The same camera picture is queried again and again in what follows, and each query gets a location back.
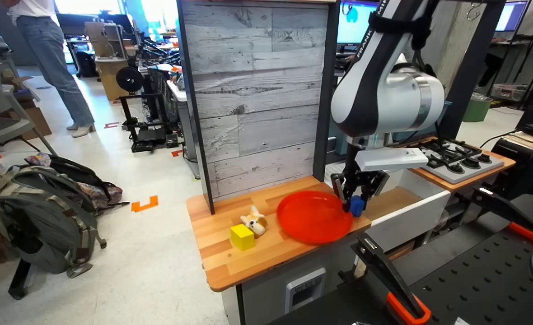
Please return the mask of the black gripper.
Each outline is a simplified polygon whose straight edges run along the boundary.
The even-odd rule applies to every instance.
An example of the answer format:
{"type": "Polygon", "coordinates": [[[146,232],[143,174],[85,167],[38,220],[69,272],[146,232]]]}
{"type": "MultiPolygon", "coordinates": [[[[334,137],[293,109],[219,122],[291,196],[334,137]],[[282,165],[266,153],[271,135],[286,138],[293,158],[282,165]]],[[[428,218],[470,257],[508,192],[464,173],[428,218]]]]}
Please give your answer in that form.
{"type": "Polygon", "coordinates": [[[387,171],[363,171],[356,155],[361,151],[360,146],[347,146],[345,165],[340,173],[331,174],[332,191],[338,194],[343,211],[351,211],[349,198],[360,192],[363,200],[372,198],[389,180],[387,171]]]}

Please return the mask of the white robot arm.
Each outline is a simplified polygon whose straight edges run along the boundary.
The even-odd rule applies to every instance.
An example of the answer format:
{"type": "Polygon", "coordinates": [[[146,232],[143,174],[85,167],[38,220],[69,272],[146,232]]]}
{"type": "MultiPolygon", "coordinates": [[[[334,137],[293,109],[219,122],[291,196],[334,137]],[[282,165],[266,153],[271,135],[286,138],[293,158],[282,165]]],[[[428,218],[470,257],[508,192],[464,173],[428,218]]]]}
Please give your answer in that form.
{"type": "Polygon", "coordinates": [[[417,131],[437,122],[445,109],[445,84],[421,57],[439,0],[381,0],[369,30],[332,91],[331,115],[347,135],[342,173],[332,187],[347,212],[360,216],[390,171],[423,167],[419,147],[392,147],[389,133],[417,131]]]}

